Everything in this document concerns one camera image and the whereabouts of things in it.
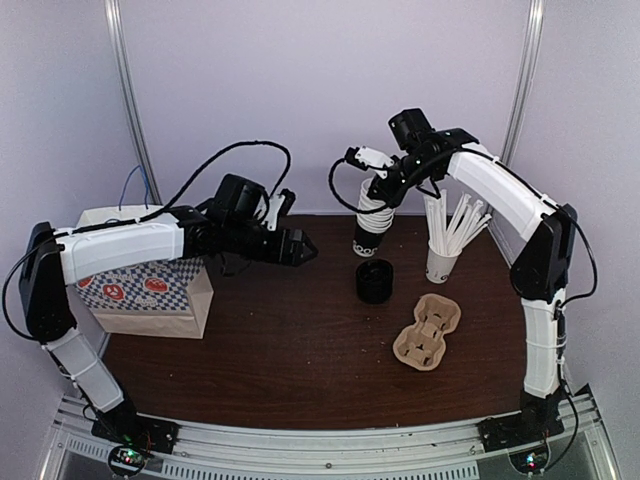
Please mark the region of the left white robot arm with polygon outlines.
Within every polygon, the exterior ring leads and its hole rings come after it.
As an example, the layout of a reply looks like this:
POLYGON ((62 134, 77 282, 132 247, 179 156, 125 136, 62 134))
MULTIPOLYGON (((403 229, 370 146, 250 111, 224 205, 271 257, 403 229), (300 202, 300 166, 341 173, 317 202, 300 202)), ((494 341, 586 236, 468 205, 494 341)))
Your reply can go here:
POLYGON ((253 262, 298 267, 318 255, 300 229, 279 225, 295 195, 271 198, 265 188, 227 174, 215 195, 196 207, 166 206, 140 219, 77 229, 37 224, 17 262, 18 289, 30 337, 42 345, 101 413, 123 444, 144 433, 138 415, 124 407, 125 393, 77 327, 68 286, 95 274, 136 264, 235 254, 253 262))

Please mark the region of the stack of black lids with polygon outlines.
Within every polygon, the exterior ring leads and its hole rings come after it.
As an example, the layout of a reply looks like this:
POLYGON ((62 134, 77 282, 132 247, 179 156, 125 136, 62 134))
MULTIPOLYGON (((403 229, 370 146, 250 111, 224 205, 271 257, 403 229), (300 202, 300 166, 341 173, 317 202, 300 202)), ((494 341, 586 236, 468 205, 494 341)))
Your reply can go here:
POLYGON ((383 304, 393 293, 394 268, 384 259, 370 259, 356 269, 356 293, 367 304, 383 304))

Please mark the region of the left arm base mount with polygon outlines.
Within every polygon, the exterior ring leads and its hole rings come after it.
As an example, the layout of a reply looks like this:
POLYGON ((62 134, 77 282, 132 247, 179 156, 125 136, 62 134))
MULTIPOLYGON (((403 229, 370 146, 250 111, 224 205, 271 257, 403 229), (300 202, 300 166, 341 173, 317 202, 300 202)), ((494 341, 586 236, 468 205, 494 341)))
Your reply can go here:
POLYGON ((95 409, 94 414, 91 433, 95 437, 151 453, 171 454, 174 450, 179 425, 140 415, 129 398, 107 412, 95 409))

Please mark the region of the stack of paper cups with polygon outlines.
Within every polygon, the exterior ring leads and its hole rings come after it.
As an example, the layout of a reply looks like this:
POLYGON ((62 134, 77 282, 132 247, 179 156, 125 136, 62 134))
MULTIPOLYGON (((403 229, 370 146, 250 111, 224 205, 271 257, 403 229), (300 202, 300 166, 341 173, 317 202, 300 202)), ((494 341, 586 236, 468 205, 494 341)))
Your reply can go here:
MULTIPOLYGON (((384 205, 382 200, 374 200, 368 196, 373 178, 361 183, 357 208, 359 210, 374 210, 384 205)), ((385 208, 379 212, 356 214, 356 227, 352 248, 356 255, 370 258, 377 253, 386 232, 393 224, 395 210, 385 208)))

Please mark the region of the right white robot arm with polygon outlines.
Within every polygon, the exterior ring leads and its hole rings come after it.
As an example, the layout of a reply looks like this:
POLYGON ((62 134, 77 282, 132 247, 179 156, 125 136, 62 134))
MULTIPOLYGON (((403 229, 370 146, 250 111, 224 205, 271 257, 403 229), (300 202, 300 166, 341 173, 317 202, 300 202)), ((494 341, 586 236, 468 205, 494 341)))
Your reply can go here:
POLYGON ((374 172, 363 183, 353 250, 362 257, 375 254, 408 190, 445 176, 469 187, 512 225, 525 242, 510 281, 521 298, 527 342, 522 412, 512 430, 519 440, 533 441, 550 426, 550 412, 561 398, 564 307, 577 213, 529 186, 467 131, 436 130, 419 108, 401 111, 388 125, 402 156, 369 147, 348 155, 350 164, 374 172))

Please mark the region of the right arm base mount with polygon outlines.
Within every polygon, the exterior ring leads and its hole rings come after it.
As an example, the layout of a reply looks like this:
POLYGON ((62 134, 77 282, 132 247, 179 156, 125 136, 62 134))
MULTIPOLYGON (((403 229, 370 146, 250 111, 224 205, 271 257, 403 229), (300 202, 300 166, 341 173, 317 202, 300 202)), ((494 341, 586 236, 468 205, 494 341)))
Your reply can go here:
POLYGON ((510 449, 541 442, 549 436, 564 432, 559 417, 560 390, 536 397, 525 391, 520 394, 520 410, 503 417, 489 417, 477 424, 485 452, 510 449))

